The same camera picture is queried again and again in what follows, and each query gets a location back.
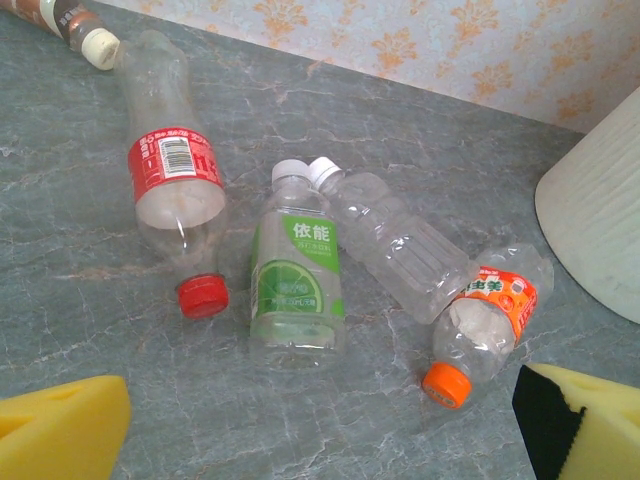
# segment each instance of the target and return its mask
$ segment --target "sponge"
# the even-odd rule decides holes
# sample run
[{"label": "sponge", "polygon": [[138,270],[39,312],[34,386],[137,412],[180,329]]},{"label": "sponge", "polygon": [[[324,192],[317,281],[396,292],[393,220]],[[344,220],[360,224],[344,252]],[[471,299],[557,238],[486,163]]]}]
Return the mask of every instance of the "sponge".
[{"label": "sponge", "polygon": [[0,479],[108,480],[130,418],[117,376],[0,400]]},{"label": "sponge", "polygon": [[512,405],[538,480],[640,478],[640,389],[529,364]]}]

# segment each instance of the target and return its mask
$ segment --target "orange floral wallpaper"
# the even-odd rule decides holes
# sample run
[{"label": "orange floral wallpaper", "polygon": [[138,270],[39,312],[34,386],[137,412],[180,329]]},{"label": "orange floral wallpaper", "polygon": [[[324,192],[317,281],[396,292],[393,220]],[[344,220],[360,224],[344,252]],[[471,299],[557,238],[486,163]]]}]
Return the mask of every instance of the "orange floral wallpaper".
[{"label": "orange floral wallpaper", "polygon": [[640,86],[640,0],[102,0],[586,132]]}]

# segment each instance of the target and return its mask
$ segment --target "bottle cap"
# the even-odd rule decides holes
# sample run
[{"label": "bottle cap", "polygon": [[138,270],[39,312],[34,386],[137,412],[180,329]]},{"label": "bottle cap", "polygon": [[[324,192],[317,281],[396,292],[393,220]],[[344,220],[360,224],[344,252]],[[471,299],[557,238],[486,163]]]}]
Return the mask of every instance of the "bottle cap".
[{"label": "bottle cap", "polygon": [[111,70],[116,60],[120,40],[106,28],[91,30],[80,50],[89,63],[100,70]]},{"label": "bottle cap", "polygon": [[271,171],[271,183],[275,183],[276,180],[290,175],[309,178],[309,165],[300,160],[282,160],[276,163]]},{"label": "bottle cap", "polygon": [[199,275],[178,287],[178,301],[185,317],[200,320],[220,313],[229,305],[222,275]]},{"label": "bottle cap", "polygon": [[435,362],[422,380],[422,388],[447,408],[460,408],[471,393],[471,381],[453,365]]},{"label": "bottle cap", "polygon": [[313,184],[313,188],[319,190],[324,181],[335,172],[342,170],[339,166],[329,160],[327,157],[316,158],[309,165],[309,180]]}]

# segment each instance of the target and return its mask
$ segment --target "clear plastic bottle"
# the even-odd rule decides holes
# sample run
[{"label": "clear plastic bottle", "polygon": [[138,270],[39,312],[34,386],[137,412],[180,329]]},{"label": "clear plastic bottle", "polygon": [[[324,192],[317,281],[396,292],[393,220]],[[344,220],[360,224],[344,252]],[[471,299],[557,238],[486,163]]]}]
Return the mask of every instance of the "clear plastic bottle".
[{"label": "clear plastic bottle", "polygon": [[129,170],[140,232],[171,263],[183,314],[210,317],[228,304],[217,265],[228,209],[213,149],[191,103],[187,59],[150,30],[121,43],[115,71],[129,107]]},{"label": "clear plastic bottle", "polygon": [[438,319],[435,362],[422,382],[449,408],[461,407],[474,384],[502,369],[535,309],[553,292],[553,265],[533,245],[489,249],[477,262],[478,277]]},{"label": "clear plastic bottle", "polygon": [[283,160],[256,229],[251,276],[251,356],[273,369],[314,369],[344,350],[338,241],[309,167]]},{"label": "clear plastic bottle", "polygon": [[326,157],[310,165],[314,186],[331,204],[340,244],[418,322],[432,323],[478,266],[371,173],[345,177]]}]

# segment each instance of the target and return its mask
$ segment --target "orange bottle label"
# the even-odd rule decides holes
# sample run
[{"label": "orange bottle label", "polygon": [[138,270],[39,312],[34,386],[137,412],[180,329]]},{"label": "orange bottle label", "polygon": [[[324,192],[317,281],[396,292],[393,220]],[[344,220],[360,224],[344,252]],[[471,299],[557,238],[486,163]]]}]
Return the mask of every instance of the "orange bottle label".
[{"label": "orange bottle label", "polygon": [[516,343],[538,304],[538,292],[531,282],[517,273],[492,267],[481,267],[477,278],[458,298],[477,298],[502,310],[509,317]]}]

